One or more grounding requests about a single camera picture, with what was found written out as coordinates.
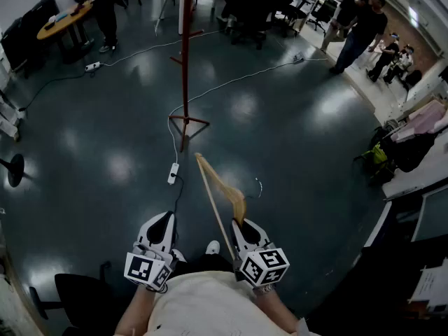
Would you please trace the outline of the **black desk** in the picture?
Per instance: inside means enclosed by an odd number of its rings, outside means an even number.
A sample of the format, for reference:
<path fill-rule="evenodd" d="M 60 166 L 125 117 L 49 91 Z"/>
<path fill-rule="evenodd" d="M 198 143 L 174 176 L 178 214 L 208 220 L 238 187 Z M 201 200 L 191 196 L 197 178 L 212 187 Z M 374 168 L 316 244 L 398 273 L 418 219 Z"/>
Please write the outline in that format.
<path fill-rule="evenodd" d="M 448 315 L 408 303 L 421 269 L 448 258 L 448 235 L 363 248 L 336 289 L 308 317 L 320 336 L 448 336 Z"/>

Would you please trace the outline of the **white pole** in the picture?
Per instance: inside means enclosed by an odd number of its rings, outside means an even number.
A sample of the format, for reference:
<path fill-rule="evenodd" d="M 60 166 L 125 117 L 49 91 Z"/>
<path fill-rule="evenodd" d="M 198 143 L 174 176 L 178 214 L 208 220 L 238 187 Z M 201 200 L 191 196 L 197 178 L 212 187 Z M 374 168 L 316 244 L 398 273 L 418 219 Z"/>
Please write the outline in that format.
<path fill-rule="evenodd" d="M 160 12 L 154 26 L 154 32 L 156 36 L 158 35 L 158 27 L 160 25 L 160 22 L 165 18 L 165 8 L 167 6 L 168 1 L 169 0 L 160 0 Z"/>

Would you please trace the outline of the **white framed glass panel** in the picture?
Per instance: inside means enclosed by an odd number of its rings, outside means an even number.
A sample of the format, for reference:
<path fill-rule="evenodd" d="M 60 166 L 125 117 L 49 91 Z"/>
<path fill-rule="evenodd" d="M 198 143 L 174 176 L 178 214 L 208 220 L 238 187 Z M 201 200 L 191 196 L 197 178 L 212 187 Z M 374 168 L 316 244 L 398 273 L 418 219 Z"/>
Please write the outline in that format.
<path fill-rule="evenodd" d="M 364 247 L 395 246 L 445 235 L 448 183 L 436 183 L 387 200 Z"/>

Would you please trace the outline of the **yellow-green bag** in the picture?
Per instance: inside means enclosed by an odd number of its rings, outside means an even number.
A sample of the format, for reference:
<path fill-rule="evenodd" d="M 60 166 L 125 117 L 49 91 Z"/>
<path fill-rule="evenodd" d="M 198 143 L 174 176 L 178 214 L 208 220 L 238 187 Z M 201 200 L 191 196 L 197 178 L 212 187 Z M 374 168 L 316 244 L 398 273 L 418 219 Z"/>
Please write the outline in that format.
<path fill-rule="evenodd" d="M 363 170 L 370 176 L 371 184 L 384 184 L 394 177 L 395 164 L 389 159 L 381 148 L 381 144 L 375 144 L 370 150 L 356 156 L 353 162 L 360 161 Z"/>

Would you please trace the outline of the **black trousers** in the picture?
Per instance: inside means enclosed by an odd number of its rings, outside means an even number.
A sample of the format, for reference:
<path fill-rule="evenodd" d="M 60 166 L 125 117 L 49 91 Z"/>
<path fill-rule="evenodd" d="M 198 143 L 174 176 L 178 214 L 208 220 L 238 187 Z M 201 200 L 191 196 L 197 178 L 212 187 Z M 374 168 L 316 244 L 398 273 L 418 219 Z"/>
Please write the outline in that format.
<path fill-rule="evenodd" d="M 170 279 L 184 274 L 208 271 L 234 273 L 232 263 L 223 256 L 219 254 L 203 254 L 190 262 L 178 261 L 174 272 L 170 275 Z"/>

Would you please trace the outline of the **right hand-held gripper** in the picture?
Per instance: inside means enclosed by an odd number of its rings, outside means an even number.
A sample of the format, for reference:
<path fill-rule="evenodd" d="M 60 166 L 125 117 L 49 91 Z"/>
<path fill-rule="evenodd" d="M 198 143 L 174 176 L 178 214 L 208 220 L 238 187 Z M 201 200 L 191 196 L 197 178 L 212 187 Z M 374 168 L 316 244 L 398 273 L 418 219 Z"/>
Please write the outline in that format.
<path fill-rule="evenodd" d="M 231 239 L 238 258 L 243 258 L 236 264 L 236 275 L 254 288 L 279 282 L 290 267 L 283 249 L 274 248 L 266 231 L 249 219 L 241 225 L 232 220 Z"/>

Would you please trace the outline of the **black pedestal round table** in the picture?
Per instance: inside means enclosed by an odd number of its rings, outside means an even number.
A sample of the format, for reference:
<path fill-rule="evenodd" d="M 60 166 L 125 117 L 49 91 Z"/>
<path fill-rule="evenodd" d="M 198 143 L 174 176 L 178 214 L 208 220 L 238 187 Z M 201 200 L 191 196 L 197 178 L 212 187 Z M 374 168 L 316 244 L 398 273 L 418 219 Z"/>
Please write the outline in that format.
<path fill-rule="evenodd" d="M 8 183 L 12 188 L 17 187 L 24 175 L 25 160 L 21 154 L 15 154 L 10 162 L 0 158 L 0 165 L 8 170 Z"/>

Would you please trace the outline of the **black office chair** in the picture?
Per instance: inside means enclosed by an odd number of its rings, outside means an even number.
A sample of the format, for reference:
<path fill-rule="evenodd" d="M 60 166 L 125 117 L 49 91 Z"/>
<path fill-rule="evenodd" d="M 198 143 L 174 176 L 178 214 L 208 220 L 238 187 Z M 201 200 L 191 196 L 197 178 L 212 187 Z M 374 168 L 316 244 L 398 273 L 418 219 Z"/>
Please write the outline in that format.
<path fill-rule="evenodd" d="M 274 3 L 276 12 L 280 12 L 283 15 L 283 19 L 278 23 L 283 37 L 287 36 L 290 23 L 294 23 L 294 21 L 306 16 L 299 8 L 294 7 L 292 3 L 293 0 L 275 0 Z"/>
<path fill-rule="evenodd" d="M 266 31 L 272 27 L 270 15 L 274 11 L 276 0 L 245 0 L 237 8 L 236 22 L 229 27 L 232 45 L 250 39 L 255 49 L 261 50 L 266 39 Z"/>
<path fill-rule="evenodd" d="M 326 32 L 326 28 L 322 24 L 328 24 L 331 21 L 337 7 L 338 3 L 336 1 L 325 0 L 323 4 L 312 10 L 307 23 L 313 25 L 315 31 L 319 28 Z"/>

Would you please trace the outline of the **pink garment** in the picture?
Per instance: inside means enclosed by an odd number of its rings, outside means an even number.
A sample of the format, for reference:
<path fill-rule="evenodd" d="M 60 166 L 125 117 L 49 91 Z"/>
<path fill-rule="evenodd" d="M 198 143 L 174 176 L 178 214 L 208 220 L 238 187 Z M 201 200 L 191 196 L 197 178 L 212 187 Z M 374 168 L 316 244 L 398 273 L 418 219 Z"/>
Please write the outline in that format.
<path fill-rule="evenodd" d="M 448 108 L 437 100 L 428 102 L 409 115 L 408 122 L 391 135 L 395 143 L 402 143 L 422 134 L 437 134 L 448 127 Z"/>

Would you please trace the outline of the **person's right forearm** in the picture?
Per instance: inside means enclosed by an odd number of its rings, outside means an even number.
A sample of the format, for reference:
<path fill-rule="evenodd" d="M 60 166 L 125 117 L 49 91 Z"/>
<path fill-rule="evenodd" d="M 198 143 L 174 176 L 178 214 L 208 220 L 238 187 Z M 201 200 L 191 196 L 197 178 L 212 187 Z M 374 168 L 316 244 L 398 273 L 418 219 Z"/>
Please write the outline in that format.
<path fill-rule="evenodd" d="M 255 295 L 255 304 L 281 329 L 289 334 L 297 332 L 299 320 L 281 301 L 276 290 L 262 296 Z"/>

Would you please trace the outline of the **person's left forearm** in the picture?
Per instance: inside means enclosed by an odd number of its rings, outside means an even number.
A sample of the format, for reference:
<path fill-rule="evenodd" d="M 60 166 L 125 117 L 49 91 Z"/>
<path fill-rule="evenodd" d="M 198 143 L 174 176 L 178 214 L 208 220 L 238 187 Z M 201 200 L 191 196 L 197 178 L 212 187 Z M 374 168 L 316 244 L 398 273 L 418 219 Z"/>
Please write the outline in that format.
<path fill-rule="evenodd" d="M 139 285 L 115 328 L 114 336 L 144 336 L 153 312 L 155 296 L 155 292 Z"/>

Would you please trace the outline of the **black bag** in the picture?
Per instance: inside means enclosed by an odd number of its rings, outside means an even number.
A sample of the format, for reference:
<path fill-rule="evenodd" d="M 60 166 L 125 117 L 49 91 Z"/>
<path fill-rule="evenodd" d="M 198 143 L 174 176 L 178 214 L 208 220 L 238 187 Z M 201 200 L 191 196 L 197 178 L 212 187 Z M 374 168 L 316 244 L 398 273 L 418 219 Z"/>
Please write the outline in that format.
<path fill-rule="evenodd" d="M 418 134 L 402 142 L 395 142 L 390 137 L 386 137 L 381 142 L 381 148 L 397 168 L 407 173 L 420 165 L 433 147 L 434 141 L 434 134 Z"/>

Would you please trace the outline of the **red-brown wooden coat stand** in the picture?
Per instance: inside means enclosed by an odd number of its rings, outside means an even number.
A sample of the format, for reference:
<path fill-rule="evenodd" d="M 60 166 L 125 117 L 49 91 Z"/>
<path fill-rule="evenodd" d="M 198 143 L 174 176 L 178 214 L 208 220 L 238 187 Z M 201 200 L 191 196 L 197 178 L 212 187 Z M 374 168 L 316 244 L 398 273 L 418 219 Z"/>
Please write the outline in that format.
<path fill-rule="evenodd" d="M 208 121 L 190 117 L 188 112 L 188 63 L 189 63 L 190 37 L 199 36 L 204 32 L 203 30 L 198 30 L 193 33 L 190 32 L 191 7 L 192 7 L 192 0 L 183 0 L 181 59 L 171 57 L 173 61 L 179 63 L 182 67 L 181 75 L 182 75 L 182 93 L 183 93 L 183 105 L 182 105 L 183 115 L 173 115 L 171 113 L 168 117 L 169 120 L 179 119 L 182 120 L 183 122 L 183 129 L 181 134 L 181 146 L 179 148 L 180 153 L 182 153 L 184 149 L 186 130 L 190 121 L 196 123 L 202 123 L 204 125 L 209 125 Z"/>

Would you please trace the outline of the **cream knit sweater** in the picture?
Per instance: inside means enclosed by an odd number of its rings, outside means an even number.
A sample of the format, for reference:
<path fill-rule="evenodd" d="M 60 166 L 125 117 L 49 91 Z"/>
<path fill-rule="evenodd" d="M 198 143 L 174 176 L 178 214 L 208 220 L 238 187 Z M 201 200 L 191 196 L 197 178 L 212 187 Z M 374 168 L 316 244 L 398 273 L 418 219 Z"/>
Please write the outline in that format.
<path fill-rule="evenodd" d="M 281 329 L 255 304 L 253 291 L 229 272 L 176 276 L 156 293 L 143 336 L 320 336 L 303 318 L 297 332 Z"/>

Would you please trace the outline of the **wooden clothes hanger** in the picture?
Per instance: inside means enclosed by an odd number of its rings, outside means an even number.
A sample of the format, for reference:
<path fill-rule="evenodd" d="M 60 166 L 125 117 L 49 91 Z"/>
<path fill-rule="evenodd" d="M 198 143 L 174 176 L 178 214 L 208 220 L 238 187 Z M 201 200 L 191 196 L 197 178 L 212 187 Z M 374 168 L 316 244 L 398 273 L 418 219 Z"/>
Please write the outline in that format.
<path fill-rule="evenodd" d="M 202 180 L 204 182 L 213 212 L 218 222 L 218 226 L 225 240 L 225 244 L 227 246 L 228 251 L 230 252 L 232 261 L 234 263 L 237 263 L 243 258 L 238 258 L 233 243 L 230 243 L 226 229 L 224 227 L 224 224 L 221 220 L 220 214 L 216 207 L 216 203 L 214 201 L 214 197 L 211 188 L 209 186 L 208 179 L 210 179 L 214 183 L 214 185 L 224 194 L 227 200 L 231 203 L 233 210 L 232 220 L 235 219 L 240 225 L 246 219 L 246 197 L 239 189 L 224 183 L 221 180 L 220 176 L 216 173 L 214 168 L 207 162 L 207 160 L 201 153 L 195 153 L 195 158 L 198 163 L 199 171 L 202 176 Z"/>

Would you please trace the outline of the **white table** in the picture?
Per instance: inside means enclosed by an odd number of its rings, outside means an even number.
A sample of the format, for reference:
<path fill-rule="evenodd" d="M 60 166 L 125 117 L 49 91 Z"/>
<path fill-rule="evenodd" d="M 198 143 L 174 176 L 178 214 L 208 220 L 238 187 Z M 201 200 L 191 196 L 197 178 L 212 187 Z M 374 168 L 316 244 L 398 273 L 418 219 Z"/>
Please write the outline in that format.
<path fill-rule="evenodd" d="M 410 171 L 397 169 L 394 177 L 382 186 L 387 199 L 412 193 L 448 178 L 448 141 L 436 142 L 420 165 Z"/>

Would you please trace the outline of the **black equipment case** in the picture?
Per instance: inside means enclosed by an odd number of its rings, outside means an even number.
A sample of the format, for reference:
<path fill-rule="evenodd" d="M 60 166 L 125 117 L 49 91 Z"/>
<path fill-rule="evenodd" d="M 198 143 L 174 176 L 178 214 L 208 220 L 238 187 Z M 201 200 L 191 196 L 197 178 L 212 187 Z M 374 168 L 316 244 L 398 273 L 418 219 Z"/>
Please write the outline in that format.
<path fill-rule="evenodd" d="M 21 31 L 25 46 L 34 47 L 38 43 L 37 34 L 50 17 L 60 12 L 56 0 L 40 0 L 26 12 L 21 21 Z"/>
<path fill-rule="evenodd" d="M 20 17 L 3 33 L 0 44 L 10 64 L 10 69 L 16 72 L 26 64 L 32 56 L 36 34 L 28 19 Z"/>

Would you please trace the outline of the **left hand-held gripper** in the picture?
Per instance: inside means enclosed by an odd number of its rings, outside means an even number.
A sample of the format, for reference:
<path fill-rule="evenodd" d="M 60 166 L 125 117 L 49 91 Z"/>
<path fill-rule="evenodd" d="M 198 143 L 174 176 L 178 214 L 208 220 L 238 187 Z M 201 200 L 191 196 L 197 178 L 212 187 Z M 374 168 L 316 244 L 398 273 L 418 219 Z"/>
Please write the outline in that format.
<path fill-rule="evenodd" d="M 176 217 L 173 211 L 159 213 L 145 222 L 132 252 L 125 261 L 124 277 L 153 292 L 165 292 L 166 281 L 176 266 L 170 252 L 176 241 Z"/>

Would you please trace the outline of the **white cart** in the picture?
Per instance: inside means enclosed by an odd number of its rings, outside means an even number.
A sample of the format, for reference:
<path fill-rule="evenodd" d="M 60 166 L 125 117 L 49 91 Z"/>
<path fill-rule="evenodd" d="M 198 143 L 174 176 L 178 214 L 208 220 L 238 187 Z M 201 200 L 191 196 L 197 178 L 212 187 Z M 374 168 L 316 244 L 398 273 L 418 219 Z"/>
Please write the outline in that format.
<path fill-rule="evenodd" d="M 19 141 L 20 131 L 18 129 L 21 120 L 25 118 L 24 111 L 18 111 L 7 103 L 4 92 L 0 89 L 0 132 Z"/>

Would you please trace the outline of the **round wooden table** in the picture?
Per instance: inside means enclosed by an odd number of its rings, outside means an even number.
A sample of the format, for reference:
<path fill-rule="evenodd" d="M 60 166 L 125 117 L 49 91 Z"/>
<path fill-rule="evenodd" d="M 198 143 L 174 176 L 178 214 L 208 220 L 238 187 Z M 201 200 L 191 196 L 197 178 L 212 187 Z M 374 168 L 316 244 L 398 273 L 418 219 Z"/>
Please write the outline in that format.
<path fill-rule="evenodd" d="M 56 41 L 62 54 L 62 61 L 65 64 L 72 64 L 84 57 L 93 47 L 95 40 L 89 38 L 83 26 L 84 19 L 89 15 L 92 6 L 91 0 L 83 3 L 83 7 L 76 11 L 77 5 L 73 6 L 66 12 L 68 15 L 56 22 L 48 21 L 37 34 L 39 41 L 53 39 Z M 68 33 L 72 46 L 66 48 L 62 42 L 63 34 Z"/>

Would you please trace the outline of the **white paper sheet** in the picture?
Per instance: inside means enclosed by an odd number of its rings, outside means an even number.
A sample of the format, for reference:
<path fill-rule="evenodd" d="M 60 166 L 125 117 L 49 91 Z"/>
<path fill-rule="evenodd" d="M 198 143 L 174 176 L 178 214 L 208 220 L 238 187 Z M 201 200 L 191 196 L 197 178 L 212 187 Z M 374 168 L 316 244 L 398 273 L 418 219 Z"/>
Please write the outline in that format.
<path fill-rule="evenodd" d="M 448 315 L 448 258 L 441 266 L 421 269 L 421 276 L 408 303 L 422 302 L 429 313 Z"/>

